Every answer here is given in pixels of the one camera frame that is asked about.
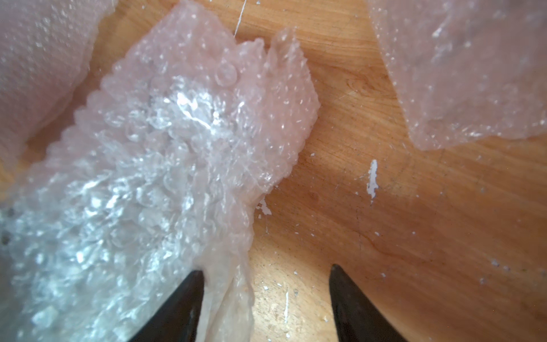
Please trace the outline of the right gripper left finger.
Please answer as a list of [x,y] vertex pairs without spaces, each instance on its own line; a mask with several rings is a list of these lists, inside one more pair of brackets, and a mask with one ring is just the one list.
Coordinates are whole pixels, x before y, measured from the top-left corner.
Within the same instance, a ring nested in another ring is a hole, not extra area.
[[204,291],[203,271],[190,272],[130,342],[196,341]]

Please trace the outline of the bubble roll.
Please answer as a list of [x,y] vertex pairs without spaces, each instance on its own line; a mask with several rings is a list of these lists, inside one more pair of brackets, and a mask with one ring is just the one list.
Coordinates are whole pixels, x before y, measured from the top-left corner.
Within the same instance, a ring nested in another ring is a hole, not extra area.
[[1,162],[58,117],[89,71],[101,21],[116,1],[1,2]]
[[198,269],[197,340],[248,341],[254,211],[319,106],[292,28],[238,43],[181,1],[10,189],[1,340],[129,341]]

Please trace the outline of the bubble bundle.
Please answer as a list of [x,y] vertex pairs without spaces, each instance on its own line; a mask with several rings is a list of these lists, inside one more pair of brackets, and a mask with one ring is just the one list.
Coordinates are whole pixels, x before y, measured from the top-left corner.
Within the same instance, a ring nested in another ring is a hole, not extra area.
[[546,132],[545,1],[369,1],[421,150]]

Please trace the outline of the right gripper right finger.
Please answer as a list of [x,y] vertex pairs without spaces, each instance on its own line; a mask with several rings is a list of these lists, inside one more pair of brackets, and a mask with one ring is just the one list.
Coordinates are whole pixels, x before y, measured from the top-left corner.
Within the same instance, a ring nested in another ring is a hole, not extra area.
[[329,293],[339,341],[406,342],[406,339],[337,264],[330,269]]

